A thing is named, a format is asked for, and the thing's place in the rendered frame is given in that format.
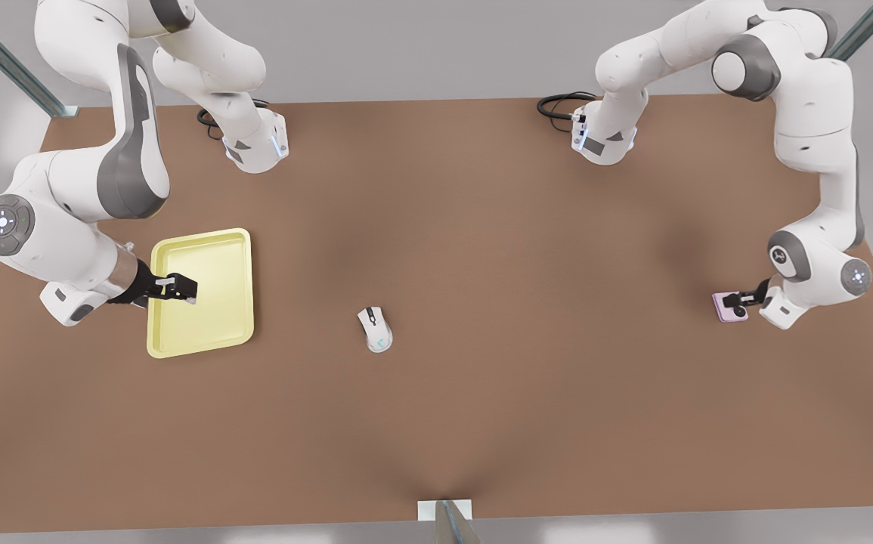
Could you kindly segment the white computer mouse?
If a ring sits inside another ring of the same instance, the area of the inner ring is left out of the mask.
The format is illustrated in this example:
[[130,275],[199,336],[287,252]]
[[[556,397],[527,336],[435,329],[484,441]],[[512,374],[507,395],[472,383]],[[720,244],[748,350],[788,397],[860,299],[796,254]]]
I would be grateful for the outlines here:
[[381,354],[392,346],[392,330],[383,316],[381,307],[366,307],[358,314],[366,334],[367,347]]

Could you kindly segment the silver frame post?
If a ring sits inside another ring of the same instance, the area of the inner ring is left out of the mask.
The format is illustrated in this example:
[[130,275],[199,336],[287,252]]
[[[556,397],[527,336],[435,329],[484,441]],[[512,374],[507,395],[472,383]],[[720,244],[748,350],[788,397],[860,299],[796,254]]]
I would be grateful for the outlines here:
[[847,62],[873,35],[873,3],[861,17],[824,54],[825,58]]
[[421,500],[416,503],[416,519],[434,523],[434,544],[481,544],[470,522],[471,499]]
[[78,107],[63,104],[0,42],[0,71],[51,118],[73,118]]

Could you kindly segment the yellow rectangular tray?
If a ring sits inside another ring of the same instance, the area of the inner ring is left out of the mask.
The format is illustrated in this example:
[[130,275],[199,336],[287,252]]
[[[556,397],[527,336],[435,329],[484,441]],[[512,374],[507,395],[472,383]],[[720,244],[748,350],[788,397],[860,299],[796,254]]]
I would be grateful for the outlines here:
[[147,349],[155,358],[246,343],[254,331],[252,241],[243,228],[164,239],[150,255],[153,274],[198,283],[197,300],[152,300]]

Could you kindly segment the pink smartphone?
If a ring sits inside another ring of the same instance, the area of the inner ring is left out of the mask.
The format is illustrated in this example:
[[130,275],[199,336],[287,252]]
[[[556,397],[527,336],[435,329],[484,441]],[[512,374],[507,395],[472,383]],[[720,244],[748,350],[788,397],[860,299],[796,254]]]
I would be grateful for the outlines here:
[[712,294],[712,300],[717,312],[717,318],[721,323],[741,323],[748,319],[748,312],[744,306],[727,306],[724,298],[737,292],[716,292]]

